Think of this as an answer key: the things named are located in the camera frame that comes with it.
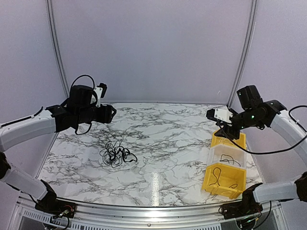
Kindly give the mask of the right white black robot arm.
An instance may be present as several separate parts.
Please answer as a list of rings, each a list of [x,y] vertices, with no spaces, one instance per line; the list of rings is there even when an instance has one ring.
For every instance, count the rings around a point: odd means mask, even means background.
[[[207,118],[219,126],[218,137],[225,137],[231,142],[239,138],[240,131],[249,127],[263,130],[271,128],[280,135],[290,147],[285,151],[294,150],[303,162],[307,161],[307,132],[291,112],[277,100],[263,101],[257,87],[248,85],[237,92],[243,112],[236,113],[232,109],[211,109]],[[247,215],[257,203],[268,201],[307,200],[307,174],[304,172],[287,182],[259,184],[246,189],[246,197],[238,203],[238,211]]]

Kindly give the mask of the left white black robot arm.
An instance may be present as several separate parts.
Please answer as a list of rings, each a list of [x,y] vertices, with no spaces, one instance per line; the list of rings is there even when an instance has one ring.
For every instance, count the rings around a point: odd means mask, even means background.
[[[36,199],[37,208],[50,213],[60,210],[60,202],[51,186],[35,179],[25,171],[9,163],[5,151],[25,141],[46,134],[59,133],[80,124],[93,122],[109,124],[117,113],[111,105],[101,104],[107,85],[91,87],[73,83],[68,98],[61,104],[42,107],[38,112],[0,126],[0,180],[12,188]]]

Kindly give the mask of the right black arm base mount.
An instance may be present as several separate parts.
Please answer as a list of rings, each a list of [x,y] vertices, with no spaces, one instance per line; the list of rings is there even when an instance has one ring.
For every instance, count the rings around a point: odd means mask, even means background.
[[[222,204],[218,212],[224,219],[240,218],[252,214],[260,213],[263,207],[260,203],[245,202],[243,200]]]

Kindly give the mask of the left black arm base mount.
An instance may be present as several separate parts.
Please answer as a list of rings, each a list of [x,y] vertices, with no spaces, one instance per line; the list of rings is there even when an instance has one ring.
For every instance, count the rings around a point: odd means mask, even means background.
[[[35,205],[35,209],[57,217],[73,218],[76,211],[76,203],[56,200],[49,205],[45,205],[39,202]]]

